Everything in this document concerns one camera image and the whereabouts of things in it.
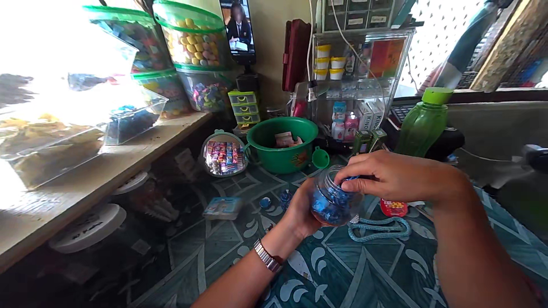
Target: metal watch band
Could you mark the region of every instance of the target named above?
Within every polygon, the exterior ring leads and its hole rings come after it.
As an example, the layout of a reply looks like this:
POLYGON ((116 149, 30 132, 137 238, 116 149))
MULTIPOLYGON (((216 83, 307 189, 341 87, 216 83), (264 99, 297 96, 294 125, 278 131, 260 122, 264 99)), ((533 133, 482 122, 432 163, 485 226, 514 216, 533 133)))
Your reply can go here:
POLYGON ((255 249, 261 260, 265 263, 266 268, 271 272, 277 273, 282 268, 282 265, 274 260, 268 252, 266 252, 265 248, 261 244, 261 239, 258 239, 255 242, 253 249, 255 249))

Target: hand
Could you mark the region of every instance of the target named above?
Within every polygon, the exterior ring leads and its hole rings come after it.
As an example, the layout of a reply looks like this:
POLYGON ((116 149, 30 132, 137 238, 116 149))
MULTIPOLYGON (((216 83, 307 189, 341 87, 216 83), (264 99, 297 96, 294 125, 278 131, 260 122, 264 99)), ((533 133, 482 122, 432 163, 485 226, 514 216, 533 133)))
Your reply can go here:
POLYGON ((350 158, 335 176, 335 183, 356 175, 373 175, 379 181, 344 181, 344 191, 368 193, 391 201, 443 202, 474 193, 466 175, 447 164, 380 150, 350 158))
POLYGON ((314 179, 307 179, 297 189, 291 203, 284 214, 281 223, 293 230, 295 235, 302 241, 305 237, 313 235, 322 226, 310 212, 310 196, 314 191, 314 179))

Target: red wallet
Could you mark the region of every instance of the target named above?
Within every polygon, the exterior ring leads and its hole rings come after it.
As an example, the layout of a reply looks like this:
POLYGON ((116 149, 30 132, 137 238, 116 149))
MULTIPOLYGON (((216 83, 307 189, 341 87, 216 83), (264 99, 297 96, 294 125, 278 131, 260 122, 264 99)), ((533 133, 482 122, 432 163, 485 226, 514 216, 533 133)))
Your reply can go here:
POLYGON ((283 52, 282 90, 294 92, 295 85, 306 75, 306 53, 310 24, 300 19, 286 22, 286 44, 283 52))

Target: white jar lid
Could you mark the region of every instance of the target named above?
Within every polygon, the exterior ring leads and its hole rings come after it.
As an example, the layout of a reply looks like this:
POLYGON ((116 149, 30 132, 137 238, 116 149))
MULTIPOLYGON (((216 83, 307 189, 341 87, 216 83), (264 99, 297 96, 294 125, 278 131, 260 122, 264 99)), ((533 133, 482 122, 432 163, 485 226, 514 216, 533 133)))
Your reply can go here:
POLYGON ((140 173, 137 173, 136 176, 129 179, 124 185, 118 187, 118 189, 115 190, 112 195, 115 196, 130 192, 143 185, 148 179, 149 174, 146 171, 141 171, 140 173))
POLYGON ((125 216, 125 210, 117 204, 97 205, 57 233, 48 244, 65 254, 86 249, 112 234, 125 216))

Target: green drawer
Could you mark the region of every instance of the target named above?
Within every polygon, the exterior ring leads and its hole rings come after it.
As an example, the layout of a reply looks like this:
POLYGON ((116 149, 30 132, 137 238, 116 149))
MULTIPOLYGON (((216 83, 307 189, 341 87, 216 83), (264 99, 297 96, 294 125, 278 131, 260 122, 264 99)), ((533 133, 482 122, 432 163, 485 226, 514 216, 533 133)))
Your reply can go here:
POLYGON ((248 115, 236 116, 236 122, 238 124, 255 124, 261 122, 261 118, 258 113, 248 115))
POLYGON ((234 111, 235 116, 259 112, 259 108, 257 108, 256 104, 232 106, 232 110, 234 111))
POLYGON ((257 103, 257 99, 255 98, 254 92, 230 91, 229 98, 230 98, 230 103, 232 105, 257 103))

